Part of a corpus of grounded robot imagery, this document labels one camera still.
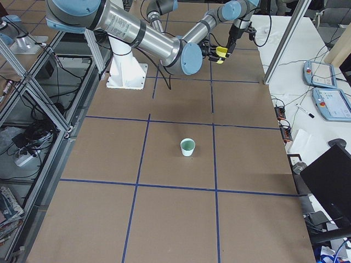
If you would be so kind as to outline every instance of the white table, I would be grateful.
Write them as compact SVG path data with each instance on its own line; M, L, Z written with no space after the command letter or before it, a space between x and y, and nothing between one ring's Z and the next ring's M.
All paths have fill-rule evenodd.
M273 23L268 42L265 46L258 48L263 65L270 64L289 20L290 17L286 16L272 16ZM258 44L262 44L268 35L269 18L268 16L254 15L252 21L253 26L257 30L257 42ZM295 30L280 64L297 60L314 59L321 48L322 50L319 55L327 52L327 48L311 20L303 18ZM324 56L321 56L316 61L321 61L323 58ZM304 61L300 61L278 66L269 83L270 93L283 100L285 104L296 100L304 94L309 86L303 81L303 64ZM336 68L336 74L338 73L340 73L340 70ZM342 74L338 75L337 78L344 79ZM351 94L351 87L348 83L337 81L337 85L345 93ZM301 110L297 111L296 103L301 104L315 118L310 118ZM294 152L299 153L307 165L327 151L329 149L327 142L335 138L343 138L347 142L346 150L351 152L351 123L326 121L316 108L311 92L308 92L304 99L301 97L287 105L286 117L291 124L294 123L292 131L293 139L299 129L303 129L311 135L307 144L300 147L298 152Z

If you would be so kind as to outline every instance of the printed label on robot arm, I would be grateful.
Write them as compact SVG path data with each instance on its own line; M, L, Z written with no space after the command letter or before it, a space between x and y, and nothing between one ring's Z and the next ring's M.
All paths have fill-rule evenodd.
M112 15L111 22L107 26L106 31L114 36L125 39L130 23L117 15Z

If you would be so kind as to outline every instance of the blue joint cap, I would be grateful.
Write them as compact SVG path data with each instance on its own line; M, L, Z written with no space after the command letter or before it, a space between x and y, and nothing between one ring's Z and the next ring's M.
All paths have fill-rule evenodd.
M6 44L6 45L11 45L13 44L13 40L12 38L10 38L8 35L4 35L0 33L0 38L2 39L2 41Z
M202 66L202 52L195 43L187 43L180 57L180 63L184 74L195 74Z
M46 23L48 24L48 27L59 30L59 31L64 31L68 33L76 33L76 34L84 34L86 28L85 27L76 27L76 26L66 26L60 23L57 23L55 21L52 21L48 18L46 18Z
M227 20L234 20L241 13L241 4L238 1L230 1L222 8L222 16Z
M3 17L5 22L21 22L22 20L17 15L7 15Z
M250 3L252 3L255 6L258 6L259 0L248 0Z
M173 10L172 11L175 11L178 9L178 0L173 0Z
M63 12L73 16L86 16L98 10L101 0L52 0Z

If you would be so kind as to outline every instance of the power strip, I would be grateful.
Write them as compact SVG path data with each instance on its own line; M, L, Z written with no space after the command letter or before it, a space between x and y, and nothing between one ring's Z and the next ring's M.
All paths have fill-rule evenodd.
M16 157L16 159L15 159L15 164L18 167L22 167L23 165L28 163L33 158L36 158L38 156L38 154L40 153L40 150L31 150L31 152L32 152L32 154L30 154L29 151L25 151L24 153L19 154L18 157Z
M280 121L282 119L286 119L285 109L283 107L275 106L274 111L275 111L275 115L276 115L276 118L278 119L278 121Z
M283 126L280 126L279 128L280 128L280 133L281 133L281 137L283 138L283 141L285 143L292 141L291 129L285 128Z

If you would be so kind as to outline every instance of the white cup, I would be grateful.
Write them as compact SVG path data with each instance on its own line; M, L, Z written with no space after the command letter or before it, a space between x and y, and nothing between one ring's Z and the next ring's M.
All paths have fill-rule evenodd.
M191 138L185 138L180 142L180 148L184 156L191 156L195 149L195 142Z

